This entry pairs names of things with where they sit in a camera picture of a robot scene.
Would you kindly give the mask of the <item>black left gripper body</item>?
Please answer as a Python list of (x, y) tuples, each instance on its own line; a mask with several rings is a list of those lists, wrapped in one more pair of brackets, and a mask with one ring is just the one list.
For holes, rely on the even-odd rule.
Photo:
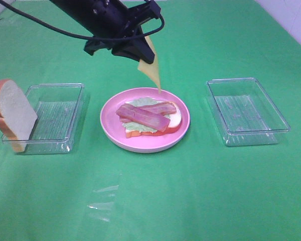
[(127, 8), (121, 1), (95, 1), (93, 35), (101, 40), (88, 40), (84, 51), (93, 55), (97, 50), (112, 48), (123, 41), (145, 37), (141, 25), (160, 17), (161, 8), (155, 1), (146, 1)]

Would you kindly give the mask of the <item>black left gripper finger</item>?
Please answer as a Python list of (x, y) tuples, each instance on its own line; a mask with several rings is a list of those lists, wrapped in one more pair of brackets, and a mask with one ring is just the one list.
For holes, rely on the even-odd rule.
[(153, 50), (143, 38), (120, 42), (112, 48), (111, 53), (137, 62), (143, 60), (146, 63), (153, 63), (155, 59)]

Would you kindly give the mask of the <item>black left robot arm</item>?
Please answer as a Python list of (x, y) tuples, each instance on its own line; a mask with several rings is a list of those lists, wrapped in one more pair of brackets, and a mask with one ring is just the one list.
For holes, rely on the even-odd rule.
[(53, 4), (92, 33), (84, 51), (93, 55), (99, 49), (115, 56), (152, 64), (155, 52), (145, 39), (142, 24), (160, 17), (155, 1), (126, 7), (121, 1), (53, 1)]

